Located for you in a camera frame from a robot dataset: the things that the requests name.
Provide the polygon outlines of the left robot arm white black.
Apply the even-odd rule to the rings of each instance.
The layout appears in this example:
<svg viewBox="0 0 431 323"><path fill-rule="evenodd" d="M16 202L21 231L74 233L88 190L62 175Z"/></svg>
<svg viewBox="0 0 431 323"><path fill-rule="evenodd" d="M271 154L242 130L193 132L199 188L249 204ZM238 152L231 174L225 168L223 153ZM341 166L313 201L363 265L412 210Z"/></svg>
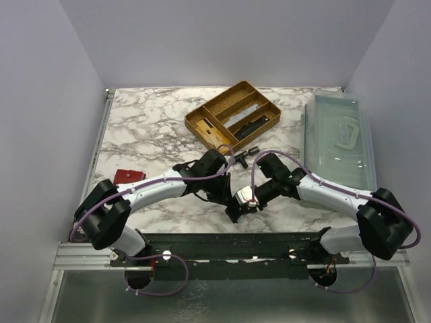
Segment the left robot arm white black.
<svg viewBox="0 0 431 323"><path fill-rule="evenodd" d="M129 216L166 199L215 188L218 180L229 178L228 170L234 163L234 152L230 153L227 159L217 149L210 149L200 159L176 164L159 176L138 182L99 182L75 211L70 240L73 242L77 230L82 229L95 250L112 248L128 257L144 255L147 240L139 230L127 226Z"/></svg>

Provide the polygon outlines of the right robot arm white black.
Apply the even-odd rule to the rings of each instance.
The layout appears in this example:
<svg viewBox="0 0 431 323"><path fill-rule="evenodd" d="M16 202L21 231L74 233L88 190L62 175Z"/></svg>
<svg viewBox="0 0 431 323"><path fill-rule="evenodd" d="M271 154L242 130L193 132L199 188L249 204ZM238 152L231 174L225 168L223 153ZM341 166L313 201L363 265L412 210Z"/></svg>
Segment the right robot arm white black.
<svg viewBox="0 0 431 323"><path fill-rule="evenodd" d="M418 230L417 226L389 190L349 188L315 175L302 164L290 170L280 155L280 151L268 150L256 157L252 168L259 168L268 181L260 186L252 182L234 195L226 208L232 222L261 211L273 199L284 196L322 205L355 221L355 225L343 228L322 229L314 243L317 253L366 250L379 259L390 260L398 250L409 247L405 241Z"/></svg>

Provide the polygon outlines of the yellow cards in tray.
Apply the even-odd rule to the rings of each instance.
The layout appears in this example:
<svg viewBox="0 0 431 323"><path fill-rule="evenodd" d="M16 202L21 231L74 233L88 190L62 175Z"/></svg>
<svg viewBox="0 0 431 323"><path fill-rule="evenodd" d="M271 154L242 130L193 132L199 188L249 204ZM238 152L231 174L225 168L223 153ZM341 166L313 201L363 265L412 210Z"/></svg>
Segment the yellow cards in tray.
<svg viewBox="0 0 431 323"><path fill-rule="evenodd" d="M222 134L207 118L197 122L197 132L203 137L206 143L218 148L220 145L229 145L230 140Z"/></svg>

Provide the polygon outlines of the black cards in tray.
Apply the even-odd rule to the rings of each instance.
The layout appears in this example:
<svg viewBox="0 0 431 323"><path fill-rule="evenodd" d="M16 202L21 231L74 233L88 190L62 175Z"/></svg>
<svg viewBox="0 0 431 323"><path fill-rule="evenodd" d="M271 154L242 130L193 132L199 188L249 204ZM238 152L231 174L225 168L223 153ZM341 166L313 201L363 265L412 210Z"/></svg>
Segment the black cards in tray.
<svg viewBox="0 0 431 323"><path fill-rule="evenodd" d="M241 141L245 139L247 136L255 132L257 129L262 127L265 123L267 123L269 119L266 116L261 116L256 119L256 121L248 122L244 126L242 126L236 133L235 137Z"/></svg>

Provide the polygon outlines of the grey cards in tray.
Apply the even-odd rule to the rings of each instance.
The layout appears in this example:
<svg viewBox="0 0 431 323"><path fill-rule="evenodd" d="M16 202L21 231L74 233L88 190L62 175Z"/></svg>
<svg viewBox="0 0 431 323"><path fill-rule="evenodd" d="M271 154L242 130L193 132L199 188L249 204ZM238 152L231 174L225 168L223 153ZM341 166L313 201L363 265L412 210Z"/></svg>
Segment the grey cards in tray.
<svg viewBox="0 0 431 323"><path fill-rule="evenodd" d="M243 110L242 112L239 112L238 114L235 114L235 115L231 116L227 120L227 122L224 124L224 126L226 128L231 127L233 124L241 121L243 118L246 118L248 115L250 115L254 111L258 110L259 108L260 108L260 105L258 105L258 104L252 105L251 107Z"/></svg>

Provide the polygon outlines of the red leather card holder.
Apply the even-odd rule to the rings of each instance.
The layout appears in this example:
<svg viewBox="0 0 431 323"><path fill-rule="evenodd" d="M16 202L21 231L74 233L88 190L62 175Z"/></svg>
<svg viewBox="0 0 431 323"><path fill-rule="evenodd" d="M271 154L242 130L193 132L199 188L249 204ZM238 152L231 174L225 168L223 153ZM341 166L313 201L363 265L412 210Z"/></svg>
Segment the red leather card holder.
<svg viewBox="0 0 431 323"><path fill-rule="evenodd" d="M137 170L118 169L114 175L113 184L130 184L145 180L146 174Z"/></svg>

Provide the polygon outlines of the black T-shaped pipe fitting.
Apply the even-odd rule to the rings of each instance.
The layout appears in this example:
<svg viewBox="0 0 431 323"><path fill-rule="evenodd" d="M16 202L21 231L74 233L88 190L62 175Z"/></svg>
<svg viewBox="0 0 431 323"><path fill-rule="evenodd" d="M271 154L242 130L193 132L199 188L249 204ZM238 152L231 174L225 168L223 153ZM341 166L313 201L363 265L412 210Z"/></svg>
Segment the black T-shaped pipe fitting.
<svg viewBox="0 0 431 323"><path fill-rule="evenodd" d="M246 162L247 157L254 156L260 152L260 149L257 146L254 146L246 151L243 151L234 156L234 163L240 164L244 169L248 168L248 164Z"/></svg>

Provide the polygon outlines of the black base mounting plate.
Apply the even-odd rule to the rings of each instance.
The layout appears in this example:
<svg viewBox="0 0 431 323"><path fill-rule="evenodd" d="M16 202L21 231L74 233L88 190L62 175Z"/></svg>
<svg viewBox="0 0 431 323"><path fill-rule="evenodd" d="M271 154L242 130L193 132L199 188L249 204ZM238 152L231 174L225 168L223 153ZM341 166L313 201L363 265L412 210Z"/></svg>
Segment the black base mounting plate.
<svg viewBox="0 0 431 323"><path fill-rule="evenodd" d="M318 233L266 234L147 234L154 261L131 260L123 255L110 265L136 277L152 274L159 281L189 279L307 279L308 266L347 264L317 245ZM162 256L165 251L179 256Z"/></svg>

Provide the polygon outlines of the brown woven organizer tray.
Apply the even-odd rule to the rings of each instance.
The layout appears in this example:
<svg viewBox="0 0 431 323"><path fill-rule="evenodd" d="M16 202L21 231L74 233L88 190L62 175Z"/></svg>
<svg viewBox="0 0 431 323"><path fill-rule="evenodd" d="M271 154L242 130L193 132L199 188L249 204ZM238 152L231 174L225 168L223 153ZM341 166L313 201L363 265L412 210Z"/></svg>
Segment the brown woven organizer tray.
<svg viewBox="0 0 431 323"><path fill-rule="evenodd" d="M235 152L273 128L281 110L247 81L229 87L185 116L185 126L208 149Z"/></svg>

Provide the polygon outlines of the clear plastic storage box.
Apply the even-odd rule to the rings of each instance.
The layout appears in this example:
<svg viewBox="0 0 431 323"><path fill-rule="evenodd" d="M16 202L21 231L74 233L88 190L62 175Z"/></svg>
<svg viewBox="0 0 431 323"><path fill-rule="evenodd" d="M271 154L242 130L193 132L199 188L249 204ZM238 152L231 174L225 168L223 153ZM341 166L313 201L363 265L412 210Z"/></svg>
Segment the clear plastic storage box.
<svg viewBox="0 0 431 323"><path fill-rule="evenodd" d="M350 188L377 189L369 118L360 96L316 90L301 126L300 154L308 170Z"/></svg>

